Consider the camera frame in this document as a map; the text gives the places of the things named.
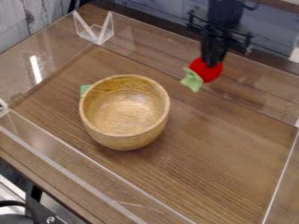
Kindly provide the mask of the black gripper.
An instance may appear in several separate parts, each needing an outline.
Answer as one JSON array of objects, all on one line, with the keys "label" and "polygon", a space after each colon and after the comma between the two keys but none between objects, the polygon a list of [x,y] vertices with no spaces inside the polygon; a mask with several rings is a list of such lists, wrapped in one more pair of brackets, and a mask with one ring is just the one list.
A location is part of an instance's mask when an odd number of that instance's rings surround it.
[{"label": "black gripper", "polygon": [[206,12],[189,12],[187,27],[201,34],[201,57],[207,67],[225,60],[229,49],[250,52],[254,35],[241,24],[245,10],[254,10],[245,0],[209,0]]}]

